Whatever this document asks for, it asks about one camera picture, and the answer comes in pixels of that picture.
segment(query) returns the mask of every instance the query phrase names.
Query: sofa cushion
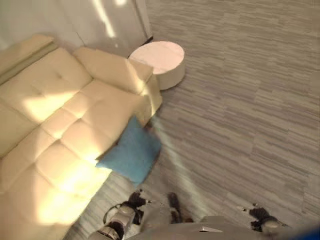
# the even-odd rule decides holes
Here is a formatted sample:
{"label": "sofa cushion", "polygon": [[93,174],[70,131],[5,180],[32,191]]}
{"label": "sofa cushion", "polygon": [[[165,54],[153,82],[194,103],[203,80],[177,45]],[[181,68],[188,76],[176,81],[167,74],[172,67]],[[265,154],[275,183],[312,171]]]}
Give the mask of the sofa cushion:
{"label": "sofa cushion", "polygon": [[83,203],[88,203],[89,199],[68,194],[57,188],[37,170],[34,164],[20,175],[7,194],[13,208],[17,209],[27,221],[42,225],[58,223],[65,211],[77,208],[77,204],[85,207]]}
{"label": "sofa cushion", "polygon": [[98,49],[82,46],[73,55],[95,79],[134,94],[143,91],[153,73],[151,66]]}
{"label": "sofa cushion", "polygon": [[42,123],[92,80],[66,50],[58,48],[0,86],[0,99]]}
{"label": "sofa cushion", "polygon": [[94,194],[96,184],[106,179],[105,174],[101,174],[101,171],[78,157],[59,140],[38,157],[35,165],[53,186],[65,193],[82,197]]}
{"label": "sofa cushion", "polygon": [[91,163],[113,144],[107,135],[82,119],[65,131],[61,141],[76,155]]}
{"label": "sofa cushion", "polygon": [[0,52],[0,84],[57,48],[53,37],[34,34]]}
{"label": "sofa cushion", "polygon": [[50,227],[49,225],[47,227],[37,226],[34,222],[28,221],[14,207],[9,194],[0,195],[0,216],[5,216],[5,220],[0,225],[1,239],[4,240],[37,239]]}
{"label": "sofa cushion", "polygon": [[93,80],[62,107],[115,142],[136,115],[144,126],[151,106],[144,96],[125,92],[100,80]]}
{"label": "sofa cushion", "polygon": [[0,157],[2,157],[30,133],[36,124],[1,101],[0,116]]}
{"label": "sofa cushion", "polygon": [[7,191],[22,172],[34,164],[37,157],[54,142],[52,136],[37,127],[12,149],[1,160],[2,191]]}
{"label": "sofa cushion", "polygon": [[64,132],[78,120],[78,117],[69,111],[60,108],[50,117],[48,117],[41,127],[55,139],[60,139]]}

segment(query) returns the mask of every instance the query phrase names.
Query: floor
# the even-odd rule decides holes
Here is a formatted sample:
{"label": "floor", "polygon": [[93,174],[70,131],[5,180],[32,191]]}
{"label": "floor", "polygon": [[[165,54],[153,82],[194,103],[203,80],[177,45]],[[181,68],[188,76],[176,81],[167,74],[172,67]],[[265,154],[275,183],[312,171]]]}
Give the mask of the floor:
{"label": "floor", "polygon": [[[176,192],[196,221],[259,203],[299,227],[320,220],[320,1],[147,0],[156,41],[180,44],[186,75],[152,120],[163,148],[140,186]],[[65,240],[84,240],[134,190],[112,173]]]}

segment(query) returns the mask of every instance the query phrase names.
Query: baseboard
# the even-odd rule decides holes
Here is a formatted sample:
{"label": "baseboard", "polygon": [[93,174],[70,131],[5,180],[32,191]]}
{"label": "baseboard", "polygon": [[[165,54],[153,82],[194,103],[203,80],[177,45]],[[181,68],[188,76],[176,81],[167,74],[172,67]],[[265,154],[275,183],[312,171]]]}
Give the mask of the baseboard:
{"label": "baseboard", "polygon": [[149,37],[149,38],[144,42],[144,44],[142,44],[141,46],[150,43],[153,39],[154,39],[154,36]]}

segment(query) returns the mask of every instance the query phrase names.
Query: white wall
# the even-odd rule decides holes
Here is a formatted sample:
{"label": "white wall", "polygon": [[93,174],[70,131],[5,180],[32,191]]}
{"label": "white wall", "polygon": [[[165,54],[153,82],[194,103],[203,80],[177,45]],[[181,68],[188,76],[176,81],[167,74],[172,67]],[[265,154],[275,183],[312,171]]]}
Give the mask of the white wall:
{"label": "white wall", "polygon": [[145,0],[1,0],[0,50],[43,33],[70,51],[86,45],[127,57],[152,35],[144,4]]}

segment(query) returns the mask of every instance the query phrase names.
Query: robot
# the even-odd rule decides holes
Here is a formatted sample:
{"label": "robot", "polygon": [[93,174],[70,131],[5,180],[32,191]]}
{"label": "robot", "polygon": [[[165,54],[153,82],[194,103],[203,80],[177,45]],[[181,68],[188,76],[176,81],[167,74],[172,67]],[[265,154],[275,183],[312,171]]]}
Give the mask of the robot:
{"label": "robot", "polygon": [[[134,192],[128,201],[114,206],[116,214],[106,222],[109,211],[103,218],[105,224],[101,229],[93,232],[89,240],[122,240],[132,224],[140,225],[144,212],[139,208],[147,201],[141,197],[142,190]],[[251,230],[237,226],[222,216],[206,216],[199,223],[192,220],[183,222],[180,204],[175,193],[168,194],[171,209],[171,223],[155,227],[134,235],[128,240],[283,240],[283,239],[320,239],[315,230],[315,238],[298,238],[289,234],[289,226],[271,216],[263,207],[253,204],[253,209],[241,208],[256,218],[251,222]]]}

